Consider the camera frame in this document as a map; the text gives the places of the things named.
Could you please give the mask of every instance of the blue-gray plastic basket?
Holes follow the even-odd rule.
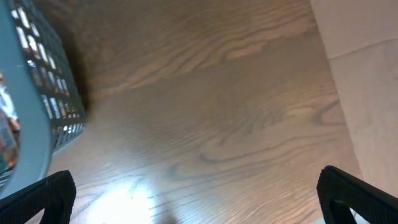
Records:
[[[30,1],[0,1],[0,72],[21,124],[19,159],[3,198],[44,178],[53,154],[81,134],[86,115],[62,42]]]

